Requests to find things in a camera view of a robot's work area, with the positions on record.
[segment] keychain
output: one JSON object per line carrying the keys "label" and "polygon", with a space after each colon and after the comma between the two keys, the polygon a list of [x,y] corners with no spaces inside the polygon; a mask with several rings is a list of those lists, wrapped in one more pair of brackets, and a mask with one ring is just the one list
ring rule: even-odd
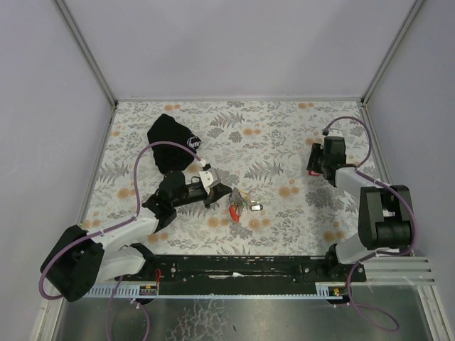
{"label": "keychain", "polygon": [[261,211],[263,206],[257,201],[250,199],[250,195],[238,188],[233,188],[229,196],[229,214],[235,222],[240,221],[244,208],[250,211]]}

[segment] cable clip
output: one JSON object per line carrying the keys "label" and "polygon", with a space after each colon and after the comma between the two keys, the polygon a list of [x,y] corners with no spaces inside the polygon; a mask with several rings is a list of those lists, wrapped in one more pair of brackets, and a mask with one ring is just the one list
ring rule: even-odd
{"label": "cable clip", "polygon": [[139,302],[137,302],[134,298],[132,298],[129,302],[129,304],[135,304],[136,303],[136,309],[139,309],[139,306],[141,305]]}
{"label": "cable clip", "polygon": [[196,161],[196,162],[202,168],[204,168],[205,165],[207,164],[207,161],[205,161],[203,158],[200,161]]}

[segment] white wall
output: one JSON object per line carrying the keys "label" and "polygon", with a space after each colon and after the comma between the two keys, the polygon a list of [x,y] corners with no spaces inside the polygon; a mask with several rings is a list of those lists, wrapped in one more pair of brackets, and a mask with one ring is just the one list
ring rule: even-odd
{"label": "white wall", "polygon": [[0,339],[27,340],[39,268],[77,216],[109,105],[50,0],[0,11]]}
{"label": "white wall", "polygon": [[431,0],[370,103],[392,179],[409,186],[420,223],[417,251],[435,270],[455,321],[455,1]]}
{"label": "white wall", "polygon": [[413,0],[67,0],[120,99],[360,97]]}

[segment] leaf pattern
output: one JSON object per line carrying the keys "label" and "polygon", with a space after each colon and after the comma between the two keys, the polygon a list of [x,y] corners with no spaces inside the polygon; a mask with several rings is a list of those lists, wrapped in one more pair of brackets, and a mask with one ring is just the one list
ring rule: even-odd
{"label": "leaf pattern", "polygon": [[245,173],[245,177],[253,180],[264,181],[267,178],[271,178],[274,175],[279,175],[283,173],[283,169],[280,163],[273,161],[273,165],[270,162],[264,161],[264,163],[256,162],[254,165],[251,165],[248,171]]}
{"label": "leaf pattern", "polygon": [[[305,171],[311,143],[323,138],[330,120],[360,117],[355,102],[343,101],[120,102],[85,228],[109,227],[134,214],[132,168],[147,144],[147,131],[163,112],[201,138],[198,155],[218,170],[222,183],[249,193],[264,210],[244,211],[235,223],[227,196],[209,210],[201,202],[177,207],[177,218],[166,229],[141,240],[154,253],[322,255],[357,231],[354,199]],[[346,138],[349,162],[361,161],[368,150],[361,127],[340,121],[336,128]],[[184,170],[187,183],[199,169],[194,163]],[[378,177],[372,160],[362,169]],[[153,152],[143,155],[137,175],[146,200],[163,179]]]}
{"label": "leaf pattern", "polygon": [[125,176],[129,174],[128,165],[125,165],[122,162],[119,165],[116,162],[112,162],[112,165],[105,163],[103,166],[100,167],[100,171],[98,173],[98,181],[110,183],[111,181],[115,181],[120,176]]}
{"label": "leaf pattern", "polygon": [[210,125],[222,126],[223,128],[230,126],[233,128],[236,123],[242,123],[244,120],[245,119],[243,118],[243,114],[234,114],[233,112],[229,112],[227,114],[217,115],[216,118],[211,121]]}

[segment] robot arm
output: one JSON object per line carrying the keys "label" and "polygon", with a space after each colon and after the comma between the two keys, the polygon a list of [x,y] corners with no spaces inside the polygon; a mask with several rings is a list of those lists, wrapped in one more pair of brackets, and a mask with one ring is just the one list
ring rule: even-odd
{"label": "robot arm", "polygon": [[[359,175],[355,165],[346,163],[346,144],[338,131],[313,144],[308,171],[322,174],[333,187],[351,194],[359,204],[358,233],[335,244],[329,255],[335,264],[353,264],[384,249],[405,249],[412,241],[409,213],[389,191]],[[411,206],[410,191],[392,185]]]}
{"label": "robot arm", "polygon": [[[210,207],[211,203],[232,192],[230,187],[220,183],[216,169],[210,165],[204,167],[199,176],[200,181],[186,185],[182,172],[168,172],[135,219],[111,232],[78,243],[52,265],[45,277],[73,302],[97,282],[138,273],[145,260],[135,243],[168,226],[176,218],[175,207],[198,201]],[[79,226],[67,228],[43,262],[41,273],[60,250],[84,237],[87,237],[87,231]]]}

